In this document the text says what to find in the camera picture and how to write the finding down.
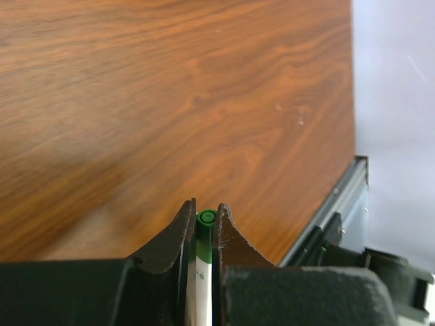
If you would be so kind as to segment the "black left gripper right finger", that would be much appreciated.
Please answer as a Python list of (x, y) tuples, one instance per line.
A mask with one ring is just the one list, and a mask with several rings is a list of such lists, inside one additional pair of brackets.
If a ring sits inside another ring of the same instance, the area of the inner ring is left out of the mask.
[(213, 231), (213, 325), (397, 325), (387, 287), (370, 270), (280, 268), (236, 229), (221, 203)]

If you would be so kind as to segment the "white pen green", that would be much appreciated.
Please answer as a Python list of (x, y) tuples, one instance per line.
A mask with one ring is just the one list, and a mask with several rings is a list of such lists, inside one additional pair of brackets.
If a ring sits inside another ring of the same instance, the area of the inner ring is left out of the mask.
[(196, 257), (188, 264), (184, 325), (212, 326), (212, 265)]

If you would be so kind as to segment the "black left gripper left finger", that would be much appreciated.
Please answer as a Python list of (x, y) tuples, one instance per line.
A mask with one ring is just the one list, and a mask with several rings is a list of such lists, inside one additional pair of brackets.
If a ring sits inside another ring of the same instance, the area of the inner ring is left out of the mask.
[(125, 258), (1, 264), (2, 325), (195, 325), (196, 201)]

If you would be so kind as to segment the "green pen cap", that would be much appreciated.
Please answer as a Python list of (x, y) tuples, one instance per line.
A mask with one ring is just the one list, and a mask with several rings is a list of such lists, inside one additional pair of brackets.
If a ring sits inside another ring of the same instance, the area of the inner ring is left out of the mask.
[(196, 255), (207, 264), (212, 264), (212, 238), (217, 211), (207, 209), (196, 215)]

